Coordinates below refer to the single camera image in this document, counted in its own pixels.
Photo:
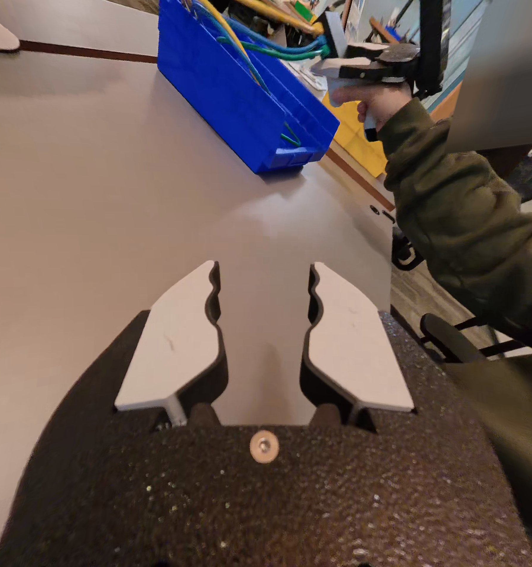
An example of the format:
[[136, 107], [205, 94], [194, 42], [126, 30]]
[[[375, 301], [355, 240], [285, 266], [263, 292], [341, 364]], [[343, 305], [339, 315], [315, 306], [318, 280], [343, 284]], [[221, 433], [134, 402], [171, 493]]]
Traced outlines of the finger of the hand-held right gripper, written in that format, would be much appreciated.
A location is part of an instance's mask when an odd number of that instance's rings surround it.
[[383, 65], [368, 58], [326, 58], [314, 63], [310, 70], [332, 80], [377, 82], [383, 79]]
[[384, 51], [392, 45], [387, 43], [373, 42], [350, 42], [345, 51], [345, 58], [367, 58], [377, 59]]

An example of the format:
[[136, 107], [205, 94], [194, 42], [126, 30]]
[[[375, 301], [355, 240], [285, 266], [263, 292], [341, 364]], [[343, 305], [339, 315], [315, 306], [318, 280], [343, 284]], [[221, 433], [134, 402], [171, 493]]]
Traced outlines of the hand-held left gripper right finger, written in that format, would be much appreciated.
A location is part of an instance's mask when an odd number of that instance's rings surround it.
[[316, 414], [375, 428], [371, 410], [415, 414], [378, 308], [326, 264], [310, 265], [299, 386]]

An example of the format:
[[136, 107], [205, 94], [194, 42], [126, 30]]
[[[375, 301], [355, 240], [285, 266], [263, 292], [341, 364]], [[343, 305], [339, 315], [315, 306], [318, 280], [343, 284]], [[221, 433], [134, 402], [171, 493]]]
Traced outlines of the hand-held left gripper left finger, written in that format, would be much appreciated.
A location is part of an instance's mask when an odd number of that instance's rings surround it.
[[220, 265], [208, 260], [151, 307], [114, 406], [161, 408], [173, 426], [216, 421], [211, 404], [226, 390], [228, 363], [220, 310]]

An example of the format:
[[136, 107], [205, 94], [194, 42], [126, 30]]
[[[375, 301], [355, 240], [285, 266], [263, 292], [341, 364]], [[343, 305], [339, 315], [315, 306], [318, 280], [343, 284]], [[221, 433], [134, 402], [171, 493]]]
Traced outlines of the black network switch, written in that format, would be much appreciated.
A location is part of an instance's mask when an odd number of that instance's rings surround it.
[[347, 50], [347, 39], [338, 13], [326, 10], [319, 22], [323, 26], [326, 44], [329, 48], [329, 58], [344, 58]]

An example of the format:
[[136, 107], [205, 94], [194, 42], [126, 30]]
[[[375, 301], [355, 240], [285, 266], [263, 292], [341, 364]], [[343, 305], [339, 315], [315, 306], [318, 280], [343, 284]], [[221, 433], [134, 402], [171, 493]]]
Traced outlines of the blue plastic bin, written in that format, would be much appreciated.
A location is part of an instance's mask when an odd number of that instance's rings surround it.
[[158, 70], [252, 172], [326, 154], [339, 120], [282, 62], [243, 55], [200, 2], [159, 4]]

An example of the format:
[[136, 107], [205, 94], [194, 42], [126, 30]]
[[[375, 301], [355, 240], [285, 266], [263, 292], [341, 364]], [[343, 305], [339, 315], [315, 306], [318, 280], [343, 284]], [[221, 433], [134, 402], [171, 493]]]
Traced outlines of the person's right forearm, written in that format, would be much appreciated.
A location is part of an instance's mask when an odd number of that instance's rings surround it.
[[378, 119], [400, 229], [433, 279], [532, 348], [532, 212], [476, 152], [446, 150], [450, 121], [404, 96]]

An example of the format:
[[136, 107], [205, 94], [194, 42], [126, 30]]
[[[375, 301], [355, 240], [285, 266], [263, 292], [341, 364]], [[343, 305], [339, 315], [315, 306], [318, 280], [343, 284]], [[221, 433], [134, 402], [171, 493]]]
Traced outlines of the person's right hand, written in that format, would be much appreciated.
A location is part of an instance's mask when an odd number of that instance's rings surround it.
[[357, 103], [357, 120], [364, 124], [366, 117], [374, 120], [379, 131], [402, 107], [412, 100], [410, 85], [403, 83], [377, 83], [344, 86], [335, 89], [333, 101], [338, 104]]

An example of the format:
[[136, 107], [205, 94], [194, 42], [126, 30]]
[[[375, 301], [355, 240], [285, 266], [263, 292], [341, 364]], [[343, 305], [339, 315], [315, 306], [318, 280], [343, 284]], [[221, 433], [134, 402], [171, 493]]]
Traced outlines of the large yellow plastic bin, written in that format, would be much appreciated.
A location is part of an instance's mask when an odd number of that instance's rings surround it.
[[382, 143], [367, 141], [364, 124], [358, 119], [357, 103], [349, 102], [338, 108], [333, 107], [328, 94], [324, 95], [322, 103], [340, 122], [334, 136], [335, 142], [373, 177], [383, 175], [387, 159]]

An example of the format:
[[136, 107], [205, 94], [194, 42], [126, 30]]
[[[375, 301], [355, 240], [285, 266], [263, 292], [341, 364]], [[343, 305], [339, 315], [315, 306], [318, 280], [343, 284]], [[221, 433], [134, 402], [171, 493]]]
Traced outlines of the black office chair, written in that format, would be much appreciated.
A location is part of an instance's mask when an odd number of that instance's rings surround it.
[[463, 330], [485, 325], [485, 321], [476, 316], [451, 325], [437, 315], [425, 314], [420, 319], [423, 334], [420, 341], [422, 344], [431, 343], [444, 356], [446, 363], [467, 364], [525, 348], [525, 344], [510, 339], [478, 349], [462, 334]]

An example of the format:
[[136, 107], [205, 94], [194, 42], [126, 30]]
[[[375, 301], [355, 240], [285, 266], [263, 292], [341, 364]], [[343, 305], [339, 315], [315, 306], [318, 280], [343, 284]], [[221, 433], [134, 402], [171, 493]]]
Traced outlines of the person's olive jacket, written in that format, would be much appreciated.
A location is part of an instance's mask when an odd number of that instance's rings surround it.
[[532, 542], [532, 354], [444, 371], [482, 421]]

